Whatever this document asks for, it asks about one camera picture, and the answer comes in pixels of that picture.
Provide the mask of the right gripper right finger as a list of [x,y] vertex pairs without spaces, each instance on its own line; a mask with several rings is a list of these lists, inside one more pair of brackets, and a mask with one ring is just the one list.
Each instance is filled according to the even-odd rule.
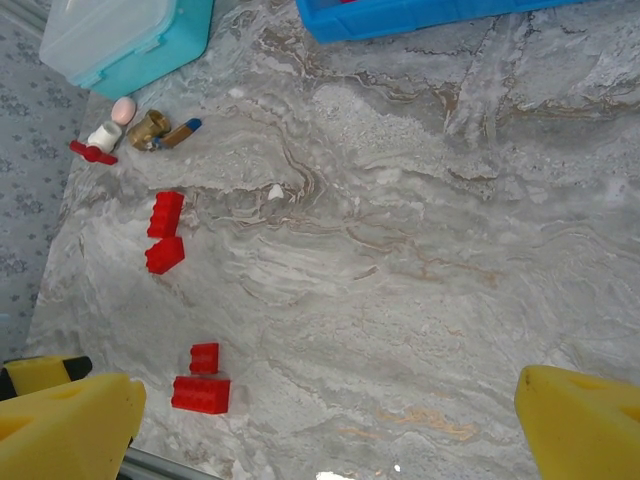
[[543,479],[639,477],[637,386],[527,366],[514,405]]

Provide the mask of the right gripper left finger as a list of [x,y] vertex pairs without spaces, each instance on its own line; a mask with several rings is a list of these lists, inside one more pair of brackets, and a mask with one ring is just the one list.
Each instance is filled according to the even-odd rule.
[[92,375],[87,356],[1,367],[3,479],[114,479],[141,427],[146,390],[126,373]]

